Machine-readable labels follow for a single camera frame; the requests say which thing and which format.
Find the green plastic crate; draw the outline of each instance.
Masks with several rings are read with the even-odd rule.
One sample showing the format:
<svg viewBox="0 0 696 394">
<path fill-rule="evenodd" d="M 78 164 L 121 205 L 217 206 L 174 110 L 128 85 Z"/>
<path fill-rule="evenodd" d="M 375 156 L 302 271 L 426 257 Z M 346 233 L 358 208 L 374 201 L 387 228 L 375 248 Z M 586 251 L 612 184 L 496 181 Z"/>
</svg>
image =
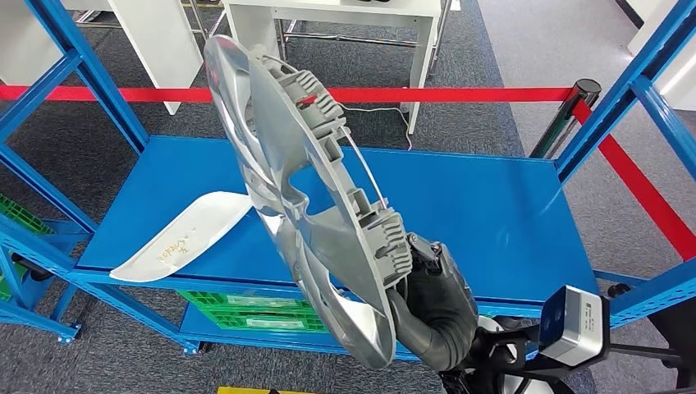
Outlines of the green plastic crate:
<svg viewBox="0 0 696 394">
<path fill-rule="evenodd" d="M 263 330 L 283 332 L 326 332 L 321 319 L 311 308 L 262 308 L 227 306 L 199 308 L 218 327 L 225 330 Z"/>
<path fill-rule="evenodd" d="M 306 300 L 206 291 L 178 291 L 218 327 L 226 330 L 326 332 Z"/>
<path fill-rule="evenodd" d="M 15 270 L 17 271 L 17 276 L 24 279 L 27 269 L 23 265 L 15 264 Z M 7 301 L 10 297 L 12 297 L 12 292 L 7 283 L 5 283 L 5 276 L 0 272 L 0 300 Z"/>
<path fill-rule="evenodd" d="M 207 291 L 178 291 L 178 293 L 199 308 L 225 305 L 262 308 L 312 308 L 312 305 L 305 300 L 293 300 L 290 298 L 227 295 L 208 293 Z"/>
<path fill-rule="evenodd" d="M 39 218 L 2 194 L 0 194 L 0 214 L 20 223 L 22 226 L 37 234 L 54 233 L 51 227 L 46 226 Z"/>
</svg>

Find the yellow label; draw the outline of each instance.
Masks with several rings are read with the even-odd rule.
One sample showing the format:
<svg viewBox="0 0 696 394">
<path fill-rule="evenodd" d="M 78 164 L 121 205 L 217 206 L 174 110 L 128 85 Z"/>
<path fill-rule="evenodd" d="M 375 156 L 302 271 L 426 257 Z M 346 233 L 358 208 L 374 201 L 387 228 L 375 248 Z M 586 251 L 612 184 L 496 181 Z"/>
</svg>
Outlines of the yellow label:
<svg viewBox="0 0 696 394">
<path fill-rule="evenodd" d="M 278 390 L 269 390 L 267 388 L 235 388 L 235 387 L 220 387 L 217 389 L 217 394 L 312 394 L 311 392 L 279 392 Z"/>
</svg>

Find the red barrier tape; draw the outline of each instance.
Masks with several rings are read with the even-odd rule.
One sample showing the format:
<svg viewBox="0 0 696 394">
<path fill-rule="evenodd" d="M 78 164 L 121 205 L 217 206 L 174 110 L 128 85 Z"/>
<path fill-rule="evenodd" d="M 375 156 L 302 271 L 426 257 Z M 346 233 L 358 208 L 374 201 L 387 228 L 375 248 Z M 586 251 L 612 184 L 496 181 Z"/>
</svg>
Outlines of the red barrier tape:
<svg viewBox="0 0 696 394">
<path fill-rule="evenodd" d="M 579 102 L 573 109 L 573 115 L 580 124 L 585 123 L 591 113 L 592 110 L 584 102 Z M 679 256 L 684 261 L 696 256 L 696 236 L 614 137 L 608 135 L 599 145 L 599 151 L 602 152 L 604 158 L 614 168 L 616 174 L 643 206 L 645 212 L 655 222 L 657 228 L 672 244 Z"/>
<path fill-rule="evenodd" d="M 27 86 L 0 86 L 0 100 L 16 100 Z M 563 101 L 571 88 L 329 88 L 339 103 L 532 103 Z M 120 88 L 129 103 L 157 103 L 163 101 L 183 103 L 210 103 L 208 88 L 155 89 Z M 96 101 L 92 92 L 82 86 L 58 86 L 48 101 Z M 584 102 L 579 102 L 573 114 L 580 123 L 592 113 Z M 650 218 L 686 260 L 696 256 L 696 236 L 684 224 L 679 215 L 665 201 L 633 160 L 611 135 L 600 145 L 607 161 L 628 186 Z"/>
<path fill-rule="evenodd" d="M 0 86 L 0 100 L 16 100 L 27 86 Z M 329 88 L 339 103 L 532 103 L 563 101 L 571 88 Z M 120 88 L 129 103 L 210 103 L 208 88 Z M 48 101 L 96 101 L 84 86 L 58 86 Z"/>
</svg>

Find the blue metal shelf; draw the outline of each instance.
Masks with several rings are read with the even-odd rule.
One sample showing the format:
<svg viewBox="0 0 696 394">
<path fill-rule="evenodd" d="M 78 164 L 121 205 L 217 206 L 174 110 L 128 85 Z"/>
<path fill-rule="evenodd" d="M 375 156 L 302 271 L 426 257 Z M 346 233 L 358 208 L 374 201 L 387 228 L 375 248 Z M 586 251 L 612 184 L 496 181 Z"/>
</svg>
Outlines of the blue metal shelf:
<svg viewBox="0 0 696 394">
<path fill-rule="evenodd" d="M 382 149 L 363 149 L 363 155 L 406 228 L 445 242 L 477 297 L 535 304 L 566 283 L 598 291 L 552 162 Z M 106 275 L 199 196 L 215 190 L 244 193 L 235 162 L 226 140 L 153 136 L 77 268 Z M 350 150 L 344 163 L 359 174 L 356 184 L 369 190 Z M 455 180 L 447 193 L 424 186 L 432 182 L 433 168 L 438 177 Z M 471 187 L 481 179 L 488 181 Z M 310 182 L 296 179 L 305 191 L 323 187 Z M 253 211 L 172 276 L 294 286 Z"/>
</svg>

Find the gray carpet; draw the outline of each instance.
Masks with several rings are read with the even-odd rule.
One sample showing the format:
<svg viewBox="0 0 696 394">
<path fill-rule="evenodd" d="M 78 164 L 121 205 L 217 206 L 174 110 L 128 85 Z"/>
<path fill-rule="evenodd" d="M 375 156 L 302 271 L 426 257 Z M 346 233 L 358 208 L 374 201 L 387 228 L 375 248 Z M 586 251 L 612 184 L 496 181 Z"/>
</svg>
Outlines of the gray carpet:
<svg viewBox="0 0 696 394">
<path fill-rule="evenodd" d="M 505 81 L 525 85 L 506 80 L 505 74 L 501 77 L 479 5 L 463 0 L 461 6 L 462 11 L 451 14 L 437 74 L 429 84 L 501 86 Z M 216 15 L 204 10 L 204 16 L 210 25 Z M 301 28 L 407 39 L 413 34 L 316 23 Z M 121 31 L 89 30 L 86 34 L 118 85 L 150 85 Z M 403 48 L 317 41 L 294 41 L 290 49 L 296 66 L 314 71 L 329 86 L 405 85 L 408 69 L 400 65 L 410 64 L 410 56 Z M 195 85 L 204 83 L 199 76 Z M 184 104 L 174 117 L 161 104 L 136 104 L 134 109 L 154 134 L 222 137 L 217 115 L 209 105 Z M 507 104 L 426 105 L 414 147 L 519 156 L 526 139 L 520 142 L 512 115 Z M 363 146 L 403 149 L 407 145 L 405 126 L 395 112 L 349 112 L 348 117 Z M 530 122 L 523 124 L 526 130 L 532 128 Z M 537 119 L 534 127 L 540 131 L 544 124 Z M 97 219 L 106 213 L 135 162 L 121 135 L 92 103 L 42 104 L 11 137 L 10 145 Z M 0 169 L 0 185 L 2 193 L 32 211 L 58 216 L 4 169 Z M 44 309 L 60 288 L 60 283 L 52 287 Z M 172 321 L 181 316 L 184 303 L 169 291 L 129 291 Z M 368 371 L 345 356 L 222 345 L 206 355 L 183 356 L 171 342 L 81 292 L 66 320 L 84 324 L 80 340 L 70 346 L 59 346 L 54 335 L 31 328 L 0 328 L 0 392 L 210 393 L 221 385 L 334 393 L 438 392 L 437 377 L 417 363 L 394 363 L 389 369 Z M 578 393 L 596 392 L 589 371 L 570 381 Z"/>
</svg>

